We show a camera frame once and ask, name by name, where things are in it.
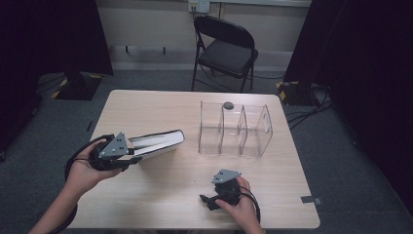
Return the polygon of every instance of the black equipment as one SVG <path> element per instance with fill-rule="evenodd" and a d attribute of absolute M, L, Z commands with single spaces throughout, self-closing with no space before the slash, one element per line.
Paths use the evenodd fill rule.
<path fill-rule="evenodd" d="M 211 198 L 208 198 L 205 195 L 200 195 L 200 197 L 203 202 L 206 203 L 206 206 L 209 208 L 209 210 L 214 211 L 220 209 L 220 207 L 215 203 L 217 199 L 223 200 L 232 206 L 237 206 L 240 202 L 241 197 L 245 196 L 253 202 L 258 222 L 260 222 L 261 213 L 258 202 L 251 191 L 249 191 L 247 188 L 241 187 L 238 184 L 237 177 L 240 175 L 240 172 L 234 172 L 225 169 L 220 170 L 218 174 L 216 174 L 212 179 L 212 183 L 215 184 L 215 192 L 218 195 Z M 248 193 L 241 192 L 241 188 L 245 189 Z"/>

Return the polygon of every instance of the person's right hand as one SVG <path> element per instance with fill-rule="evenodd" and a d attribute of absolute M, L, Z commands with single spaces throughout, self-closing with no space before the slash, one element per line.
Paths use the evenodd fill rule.
<path fill-rule="evenodd" d="M 249 194 L 249 192 L 244 189 L 250 190 L 249 182 L 241 176 L 237 177 L 237 182 L 241 187 L 241 192 Z M 230 214 L 246 234 L 264 233 L 256 217 L 254 204 L 249 198 L 242 195 L 237 206 L 232 206 L 220 199 L 217 199 L 215 203 Z"/>

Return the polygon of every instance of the clear acrylic organizer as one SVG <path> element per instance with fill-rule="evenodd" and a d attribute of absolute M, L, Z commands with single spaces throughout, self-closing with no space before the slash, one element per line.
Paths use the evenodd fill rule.
<path fill-rule="evenodd" d="M 267 105 L 201 101 L 202 154 L 262 156 L 272 136 Z"/>

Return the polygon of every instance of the beige wall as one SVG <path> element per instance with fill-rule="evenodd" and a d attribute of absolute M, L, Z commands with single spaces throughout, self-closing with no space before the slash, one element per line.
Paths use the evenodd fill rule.
<path fill-rule="evenodd" d="M 108 45 L 195 48 L 187 1 L 96 0 Z M 292 52 L 307 7 L 210 3 L 209 14 L 238 23 L 261 51 Z"/>

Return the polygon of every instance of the folding chair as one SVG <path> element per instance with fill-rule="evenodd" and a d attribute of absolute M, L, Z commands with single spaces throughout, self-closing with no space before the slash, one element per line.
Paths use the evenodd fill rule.
<path fill-rule="evenodd" d="M 243 79 L 240 93 L 243 92 L 245 81 L 250 73 L 252 89 L 254 62 L 258 57 L 258 51 L 255 50 L 251 34 L 239 25 L 210 16 L 195 18 L 194 26 L 198 42 L 191 91 L 194 91 L 195 81 L 207 84 L 196 79 L 198 64 L 210 68 L 212 72 L 216 70 Z M 213 42 L 206 46 L 203 35 L 211 37 Z"/>

